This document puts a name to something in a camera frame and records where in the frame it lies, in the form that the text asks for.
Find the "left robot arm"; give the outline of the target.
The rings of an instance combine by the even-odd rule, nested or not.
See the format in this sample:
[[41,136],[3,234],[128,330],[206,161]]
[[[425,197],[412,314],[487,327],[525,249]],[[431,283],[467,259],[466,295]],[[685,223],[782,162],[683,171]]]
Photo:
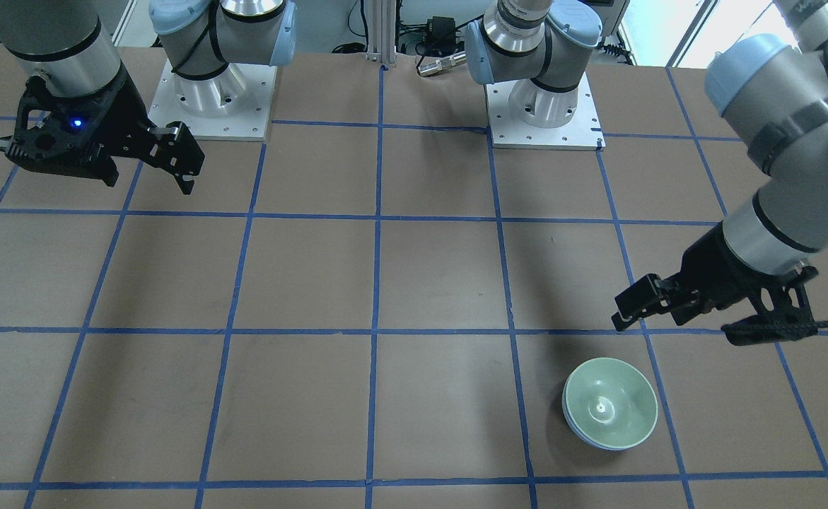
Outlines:
[[[795,341],[827,328],[812,316],[809,258],[828,248],[828,1],[779,1],[798,45],[771,33],[734,43],[704,80],[714,109],[769,178],[682,255],[678,273],[643,275],[615,297],[624,331],[652,315],[683,325],[749,300],[755,312],[722,326],[736,346]],[[599,15],[578,1],[495,1],[463,29],[482,85],[517,81],[511,101],[537,128],[568,121],[601,40]]]

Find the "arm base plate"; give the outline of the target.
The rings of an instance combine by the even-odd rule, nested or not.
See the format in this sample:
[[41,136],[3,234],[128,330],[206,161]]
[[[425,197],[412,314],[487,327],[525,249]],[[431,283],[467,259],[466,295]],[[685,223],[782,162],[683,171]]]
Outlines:
[[607,145],[586,73],[567,93],[550,93],[526,78],[484,89],[494,148],[601,151]]
[[148,109],[155,125],[179,120],[198,141],[266,141],[280,67],[229,64],[205,81],[187,80],[171,69],[166,61]]

